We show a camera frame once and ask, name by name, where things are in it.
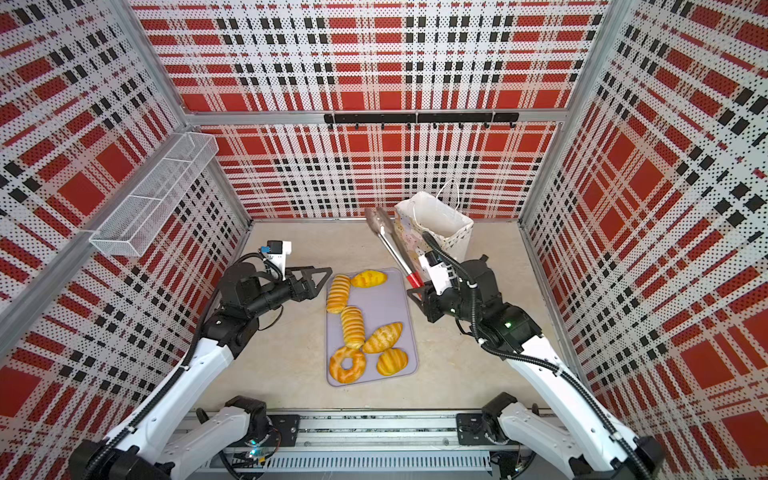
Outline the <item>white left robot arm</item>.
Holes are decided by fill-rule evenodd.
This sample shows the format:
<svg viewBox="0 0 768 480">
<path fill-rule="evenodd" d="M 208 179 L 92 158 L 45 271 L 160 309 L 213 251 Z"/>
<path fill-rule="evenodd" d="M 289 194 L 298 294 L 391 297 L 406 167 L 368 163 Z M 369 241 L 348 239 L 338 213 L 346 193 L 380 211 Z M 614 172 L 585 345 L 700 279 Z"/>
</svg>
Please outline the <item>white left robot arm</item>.
<svg viewBox="0 0 768 480">
<path fill-rule="evenodd" d="M 269 260 L 258 270 L 246 255 L 221 277 L 181 362 L 118 426 L 71 454 L 73 479 L 185 479 L 225 448 L 241 441 L 280 443 L 263 401 L 236 396 L 179 439 L 172 436 L 208 386 L 260 331 L 260 318 L 287 302 L 316 298 L 329 267 L 280 269 Z"/>
</svg>

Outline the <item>cartoon animal paper bag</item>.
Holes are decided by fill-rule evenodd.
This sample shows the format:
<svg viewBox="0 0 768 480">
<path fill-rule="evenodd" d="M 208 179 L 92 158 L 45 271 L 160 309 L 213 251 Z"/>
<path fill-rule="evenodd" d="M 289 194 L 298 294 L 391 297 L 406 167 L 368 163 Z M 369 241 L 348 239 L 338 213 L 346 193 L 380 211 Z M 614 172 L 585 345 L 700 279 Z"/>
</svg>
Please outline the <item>cartoon animal paper bag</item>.
<svg viewBox="0 0 768 480">
<path fill-rule="evenodd" d="M 395 230 L 408 258 L 423 281 L 430 279 L 419 257 L 430 250 L 422 235 L 428 232 L 438 246 L 459 262 L 466 258 L 474 221 L 459 210 L 460 190 L 449 179 L 435 194 L 419 191 L 395 205 Z"/>
</svg>

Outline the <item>red handled metal tongs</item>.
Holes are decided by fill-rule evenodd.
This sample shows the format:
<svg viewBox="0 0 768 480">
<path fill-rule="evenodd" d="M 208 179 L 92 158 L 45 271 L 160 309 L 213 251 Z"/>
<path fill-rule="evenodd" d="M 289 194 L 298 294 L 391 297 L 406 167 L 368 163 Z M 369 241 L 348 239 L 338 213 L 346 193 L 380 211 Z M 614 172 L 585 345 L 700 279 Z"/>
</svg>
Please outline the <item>red handled metal tongs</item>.
<svg viewBox="0 0 768 480">
<path fill-rule="evenodd" d="M 365 209 L 365 217 L 369 228 L 394 258 L 409 284 L 413 288 L 423 287 L 424 282 L 398 238 L 394 223 L 388 213 L 381 207 L 368 207 Z"/>
</svg>

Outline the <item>yellow mottled bread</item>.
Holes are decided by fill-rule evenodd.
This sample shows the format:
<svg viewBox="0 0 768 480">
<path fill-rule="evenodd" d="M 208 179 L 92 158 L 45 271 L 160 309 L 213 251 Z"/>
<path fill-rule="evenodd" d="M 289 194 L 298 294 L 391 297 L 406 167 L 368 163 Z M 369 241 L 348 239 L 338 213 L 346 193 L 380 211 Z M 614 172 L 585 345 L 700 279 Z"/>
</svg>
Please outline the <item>yellow mottled bread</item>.
<svg viewBox="0 0 768 480">
<path fill-rule="evenodd" d="M 355 288 L 373 288 L 386 283 L 388 275 L 382 271 L 366 270 L 358 273 L 351 279 Z"/>
</svg>

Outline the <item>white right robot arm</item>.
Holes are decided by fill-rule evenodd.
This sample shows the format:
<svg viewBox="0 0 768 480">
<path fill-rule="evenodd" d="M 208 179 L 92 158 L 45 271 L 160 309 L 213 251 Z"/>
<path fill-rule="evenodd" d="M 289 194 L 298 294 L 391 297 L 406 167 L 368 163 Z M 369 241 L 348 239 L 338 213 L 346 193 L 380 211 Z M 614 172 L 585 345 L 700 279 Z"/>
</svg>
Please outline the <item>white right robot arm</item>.
<svg viewBox="0 0 768 480">
<path fill-rule="evenodd" d="M 505 361 L 534 387 L 557 424 L 511 395 L 483 408 L 486 437 L 516 442 L 569 479 L 653 479 L 664 462 L 660 443 L 641 437 L 611 414 L 558 356 L 542 329 L 522 308 L 503 300 L 487 258 L 462 263 L 429 252 L 419 262 L 423 286 L 409 290 L 428 321 L 466 323 L 486 353 Z"/>
</svg>

